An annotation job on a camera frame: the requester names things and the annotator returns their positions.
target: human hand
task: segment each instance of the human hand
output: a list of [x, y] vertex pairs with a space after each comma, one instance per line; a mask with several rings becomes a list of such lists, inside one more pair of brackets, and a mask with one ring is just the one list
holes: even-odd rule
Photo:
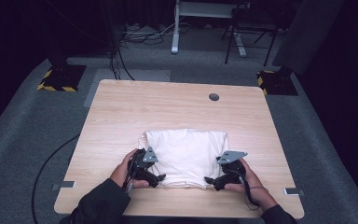
[[[127, 154], [121, 164], [119, 164], [116, 169], [113, 171], [113, 173], [110, 175], [110, 178], [115, 181], [121, 188], [123, 187], [124, 182], [126, 182], [126, 177], [128, 173], [128, 164], [132, 156], [136, 153], [138, 149], [134, 149], [129, 154]], [[133, 188], [139, 189], [139, 188], [147, 188], [149, 187], [149, 183], [145, 180], [130, 180], [130, 182], [133, 183]]]
[[[260, 204], [260, 207], [263, 211], [266, 211], [270, 207], [276, 205], [277, 203], [275, 199], [269, 194], [268, 191], [266, 191], [266, 189], [264, 189], [260, 179], [250, 168], [248, 163], [243, 158], [240, 158], [240, 162], [246, 170], [245, 179], [249, 184], [249, 190], [252, 194], [253, 200]], [[225, 184], [225, 189], [236, 191], [238, 193], [246, 192], [245, 186], [243, 184]]]
[[[260, 179], [258, 179], [255, 172], [250, 168], [248, 163], [243, 159], [240, 158], [240, 162], [245, 168], [246, 176], [245, 179], [249, 184], [249, 187], [263, 187], [263, 184], [261, 183]], [[225, 189], [233, 190], [238, 193], [244, 193], [245, 192], [245, 186], [243, 184], [225, 184]]]

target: black sleeve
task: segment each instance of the black sleeve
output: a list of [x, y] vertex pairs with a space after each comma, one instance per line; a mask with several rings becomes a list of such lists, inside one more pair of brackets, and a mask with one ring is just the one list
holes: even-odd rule
[[261, 216], [266, 224], [296, 224], [296, 220], [286, 213], [280, 205], [275, 205]]
[[106, 179], [79, 202], [60, 224], [118, 223], [131, 198], [113, 180]]

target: tabletop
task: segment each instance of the tabletop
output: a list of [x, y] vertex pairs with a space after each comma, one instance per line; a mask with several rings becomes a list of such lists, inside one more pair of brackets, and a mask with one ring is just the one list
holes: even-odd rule
[[[211, 93], [218, 100], [210, 99]], [[69, 214], [79, 200], [109, 177], [148, 130], [195, 129], [227, 133], [230, 150], [244, 151], [270, 194], [295, 218], [304, 210], [299, 196], [284, 195], [295, 183], [258, 87], [103, 80], [91, 104], [55, 210]], [[260, 217], [243, 196], [207, 189], [133, 189], [124, 215], [165, 217]]]

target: folded white shirt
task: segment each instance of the folded white shirt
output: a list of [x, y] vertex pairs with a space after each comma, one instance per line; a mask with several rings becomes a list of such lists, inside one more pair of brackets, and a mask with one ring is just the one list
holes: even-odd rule
[[221, 175], [216, 157], [228, 150], [227, 133], [192, 129], [146, 131], [139, 139], [139, 148], [148, 147], [152, 147], [158, 157], [158, 162], [148, 171], [166, 175], [160, 186], [206, 189], [205, 176]]

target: table leg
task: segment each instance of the table leg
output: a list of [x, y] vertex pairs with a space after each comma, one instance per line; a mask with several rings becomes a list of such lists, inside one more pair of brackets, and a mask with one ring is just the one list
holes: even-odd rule
[[172, 54], [177, 54], [179, 51], [179, 14], [180, 14], [180, 0], [176, 0], [175, 7], [175, 29], [173, 31], [173, 40], [172, 40]]
[[240, 52], [240, 56], [245, 58], [247, 56], [245, 47], [243, 46], [241, 34], [234, 33], [235, 42], [237, 43], [238, 51]]

